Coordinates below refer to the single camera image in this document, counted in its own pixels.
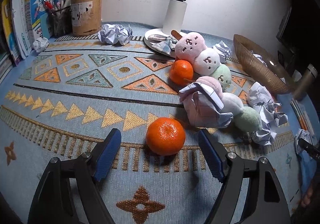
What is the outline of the right hand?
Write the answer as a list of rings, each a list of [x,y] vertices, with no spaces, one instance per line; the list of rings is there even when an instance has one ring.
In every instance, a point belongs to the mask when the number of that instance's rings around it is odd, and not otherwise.
[[[317,187],[318,182],[313,180],[310,184],[310,186],[308,187],[305,195],[303,196],[301,202],[300,202],[300,206],[302,206],[303,208],[305,208],[306,206],[308,206],[311,203],[311,198],[313,196],[313,192],[315,190],[315,188]]]

